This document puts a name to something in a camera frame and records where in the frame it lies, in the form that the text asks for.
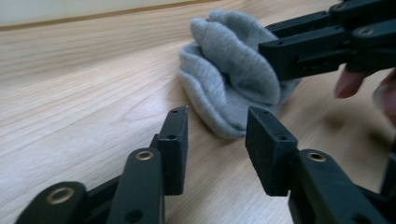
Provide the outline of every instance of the wood grain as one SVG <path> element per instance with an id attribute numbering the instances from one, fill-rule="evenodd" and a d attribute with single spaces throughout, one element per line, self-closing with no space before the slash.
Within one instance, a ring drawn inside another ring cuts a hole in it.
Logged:
<path id="1" fill-rule="evenodd" d="M 171 108 L 190 102 L 177 77 L 189 24 L 238 9 L 263 25 L 336 1 L 218 1 L 0 31 L 0 223 L 12 223 L 42 189 L 91 189 L 119 175 L 149 145 Z M 371 93 L 334 99 L 337 73 L 305 78 L 278 117 L 299 148 L 332 155 L 356 183 L 378 190 L 393 129 Z M 244 139 L 216 137 L 190 106 L 185 194 L 166 198 L 167 223 L 291 223 L 286 198 L 265 195 Z"/>

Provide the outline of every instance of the black plastic bracket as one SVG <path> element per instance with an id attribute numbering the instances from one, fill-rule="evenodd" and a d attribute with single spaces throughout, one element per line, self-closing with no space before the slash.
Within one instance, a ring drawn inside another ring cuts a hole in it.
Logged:
<path id="1" fill-rule="evenodd" d="M 150 147 L 132 152 L 121 176 L 86 191 L 62 182 L 41 191 L 17 224 L 164 223 L 164 195 L 183 193 L 188 108 L 169 111 Z"/>
<path id="2" fill-rule="evenodd" d="M 246 146 L 265 192 L 287 196 L 295 223 L 394 223 L 392 154 L 384 195 L 356 186 L 326 153 L 297 149 L 295 137 L 270 112 L 251 107 Z"/>
<path id="3" fill-rule="evenodd" d="M 266 28 L 278 40 L 259 45 L 280 81 L 338 70 L 374 72 L 396 66 L 396 1 L 347 0 Z"/>

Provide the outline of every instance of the human finger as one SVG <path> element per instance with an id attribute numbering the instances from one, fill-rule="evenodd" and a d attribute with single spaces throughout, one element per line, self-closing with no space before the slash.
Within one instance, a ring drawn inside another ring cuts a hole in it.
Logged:
<path id="1" fill-rule="evenodd" d="M 355 95 L 361 87 L 363 80 L 371 74 L 350 72 L 345 68 L 335 85 L 335 97 L 347 98 Z"/>

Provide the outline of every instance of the gray sock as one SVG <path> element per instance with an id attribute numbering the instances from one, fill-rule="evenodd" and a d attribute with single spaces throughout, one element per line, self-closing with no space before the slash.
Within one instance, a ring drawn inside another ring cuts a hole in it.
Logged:
<path id="1" fill-rule="evenodd" d="M 194 19 L 191 32 L 195 42 L 180 50 L 182 84 L 219 136 L 244 136 L 250 105 L 275 113 L 299 83 L 279 83 L 258 53 L 259 43 L 276 37 L 247 14 L 214 10 L 207 20 Z"/>

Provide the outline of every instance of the wooden table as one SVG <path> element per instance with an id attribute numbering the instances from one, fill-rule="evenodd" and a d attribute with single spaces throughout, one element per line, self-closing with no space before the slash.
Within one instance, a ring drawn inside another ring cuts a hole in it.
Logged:
<path id="1" fill-rule="evenodd" d="M 216 1 L 0 31 L 0 223 L 12 223 L 42 189 L 88 189 L 121 173 L 147 147 L 168 110 L 189 105 L 177 76 L 189 23 L 213 8 L 263 25 L 337 1 Z M 334 99 L 338 73 L 305 78 L 277 115 L 300 140 L 333 156 L 357 184 L 378 190 L 393 129 L 371 94 Z M 167 223 L 291 223 L 286 198 L 270 198 L 244 139 L 210 132 L 190 106 L 185 194 L 166 198 Z"/>

